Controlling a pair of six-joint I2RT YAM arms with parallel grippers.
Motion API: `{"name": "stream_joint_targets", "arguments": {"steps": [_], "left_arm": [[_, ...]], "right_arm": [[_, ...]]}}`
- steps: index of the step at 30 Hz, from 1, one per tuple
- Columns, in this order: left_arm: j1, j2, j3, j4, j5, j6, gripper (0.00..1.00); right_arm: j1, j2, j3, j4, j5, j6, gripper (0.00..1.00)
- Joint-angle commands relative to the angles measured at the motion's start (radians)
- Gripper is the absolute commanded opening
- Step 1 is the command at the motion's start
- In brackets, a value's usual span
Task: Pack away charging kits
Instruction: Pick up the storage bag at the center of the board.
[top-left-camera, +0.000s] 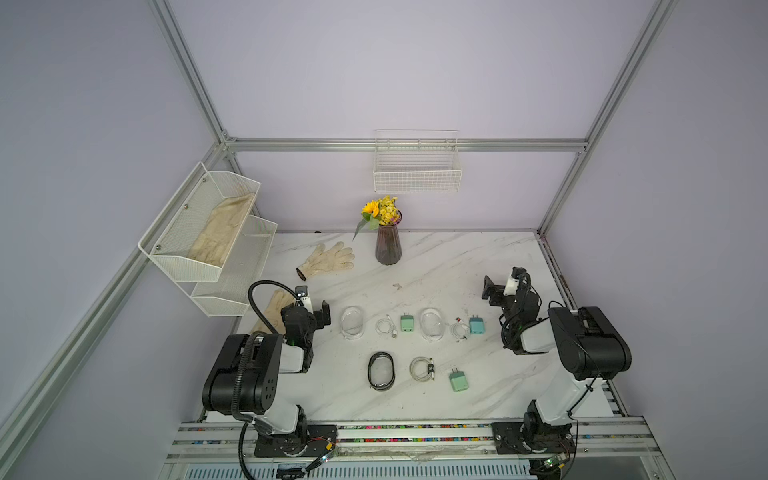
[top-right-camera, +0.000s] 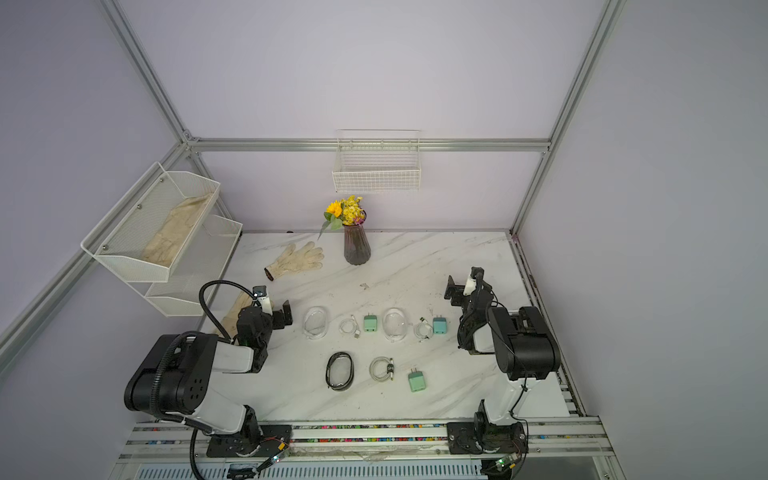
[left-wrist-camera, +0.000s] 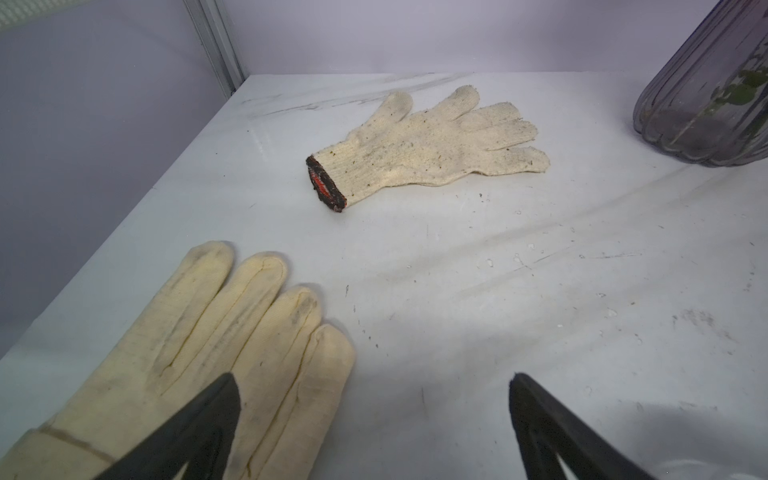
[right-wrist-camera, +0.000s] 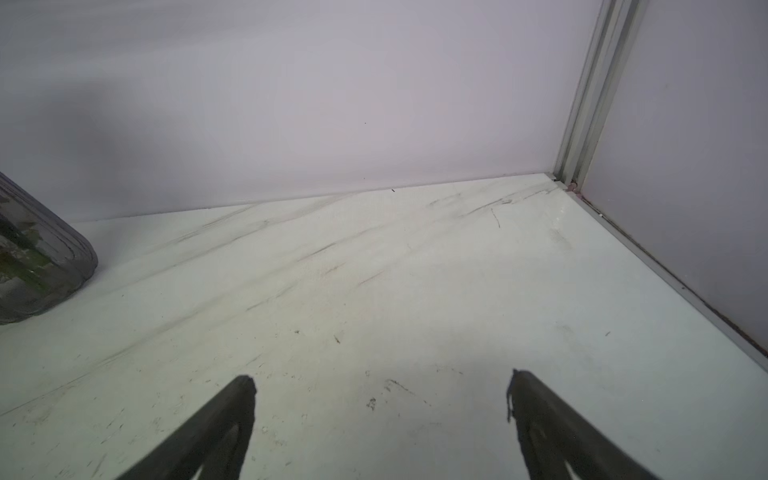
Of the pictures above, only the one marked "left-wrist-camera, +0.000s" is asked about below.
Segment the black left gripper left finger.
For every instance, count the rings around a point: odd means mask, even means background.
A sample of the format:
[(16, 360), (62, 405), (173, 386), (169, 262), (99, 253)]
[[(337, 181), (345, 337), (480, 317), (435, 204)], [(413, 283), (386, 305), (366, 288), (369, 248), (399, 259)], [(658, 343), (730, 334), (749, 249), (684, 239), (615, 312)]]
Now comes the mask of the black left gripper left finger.
[(219, 376), (100, 479), (221, 479), (241, 412), (231, 373)]

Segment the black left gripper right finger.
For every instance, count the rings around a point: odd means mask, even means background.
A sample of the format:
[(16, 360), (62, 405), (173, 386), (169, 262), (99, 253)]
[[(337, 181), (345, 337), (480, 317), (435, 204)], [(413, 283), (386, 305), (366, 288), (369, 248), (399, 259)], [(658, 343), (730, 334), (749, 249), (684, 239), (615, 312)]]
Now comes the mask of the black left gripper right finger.
[(578, 479), (653, 479), (525, 373), (510, 381), (509, 411), (529, 479), (564, 479), (563, 465)]

